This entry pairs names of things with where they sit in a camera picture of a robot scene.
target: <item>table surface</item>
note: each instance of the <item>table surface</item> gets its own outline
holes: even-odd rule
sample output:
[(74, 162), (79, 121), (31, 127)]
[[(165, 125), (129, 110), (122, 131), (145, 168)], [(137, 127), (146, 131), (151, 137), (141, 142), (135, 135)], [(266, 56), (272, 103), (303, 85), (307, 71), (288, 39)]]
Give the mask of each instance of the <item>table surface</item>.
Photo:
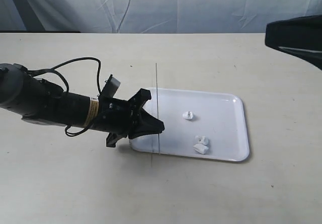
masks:
[[(105, 147), (0, 110), (1, 223), (319, 223), (322, 71), (264, 46), (264, 34), (0, 34), (1, 62), (29, 69), (101, 59), (115, 97), (158, 87), (232, 93), (245, 105), (250, 158), (239, 164)], [(96, 62), (61, 68), (97, 94)], [(60, 83), (55, 76), (47, 79)]]

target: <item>white plastic object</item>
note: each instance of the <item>white plastic object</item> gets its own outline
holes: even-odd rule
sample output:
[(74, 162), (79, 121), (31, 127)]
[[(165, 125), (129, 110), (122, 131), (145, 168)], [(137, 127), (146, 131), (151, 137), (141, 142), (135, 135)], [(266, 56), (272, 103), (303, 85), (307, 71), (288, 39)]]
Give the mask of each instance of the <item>white plastic object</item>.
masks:
[(195, 136), (195, 142), (207, 146), (209, 144), (209, 139), (206, 136)]
[(197, 143), (197, 144), (193, 145), (193, 149), (195, 151), (197, 151), (198, 153), (204, 155), (208, 151), (209, 148), (201, 143)]
[(182, 117), (186, 120), (192, 120), (193, 119), (193, 112), (185, 112), (184, 114), (182, 114)]
[[(156, 88), (150, 88), (152, 99), (145, 110), (157, 117)], [(170, 90), (158, 88), (159, 119), (165, 130), (130, 140), (133, 149), (142, 152), (240, 162), (249, 153), (243, 103), (232, 94)], [(195, 114), (193, 121), (183, 121), (187, 109)], [(209, 139), (209, 150), (201, 155), (193, 149), (196, 135)]]

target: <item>white tray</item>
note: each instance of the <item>white tray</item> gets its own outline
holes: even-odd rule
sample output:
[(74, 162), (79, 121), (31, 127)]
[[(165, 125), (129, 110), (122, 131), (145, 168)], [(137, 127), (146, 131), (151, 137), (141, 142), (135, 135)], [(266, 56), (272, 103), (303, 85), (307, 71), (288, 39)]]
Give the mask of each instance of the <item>white tray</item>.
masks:
[[(152, 100), (145, 110), (157, 117), (156, 88), (149, 89)], [(159, 119), (165, 131), (130, 140), (137, 151), (224, 161), (243, 161), (249, 153), (243, 103), (231, 94), (158, 89)], [(192, 111), (191, 121), (182, 118)], [(196, 135), (209, 138), (205, 155), (193, 149)]]

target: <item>white curtain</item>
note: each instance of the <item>white curtain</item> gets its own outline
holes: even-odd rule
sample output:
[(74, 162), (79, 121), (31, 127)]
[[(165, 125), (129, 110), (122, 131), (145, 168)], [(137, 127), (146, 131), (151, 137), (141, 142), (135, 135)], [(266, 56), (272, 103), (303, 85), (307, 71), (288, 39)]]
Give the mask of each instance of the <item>white curtain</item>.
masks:
[(322, 0), (28, 1), (46, 30), (96, 33), (253, 33), (322, 14)]

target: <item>warning label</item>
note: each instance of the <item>warning label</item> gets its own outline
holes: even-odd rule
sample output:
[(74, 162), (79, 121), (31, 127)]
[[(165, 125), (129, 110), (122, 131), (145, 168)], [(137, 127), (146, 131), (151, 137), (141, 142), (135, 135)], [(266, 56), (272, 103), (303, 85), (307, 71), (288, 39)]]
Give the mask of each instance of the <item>warning label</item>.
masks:
[(87, 126), (98, 114), (99, 112), (99, 101), (97, 99), (90, 99), (89, 113), (87, 114), (84, 126)]

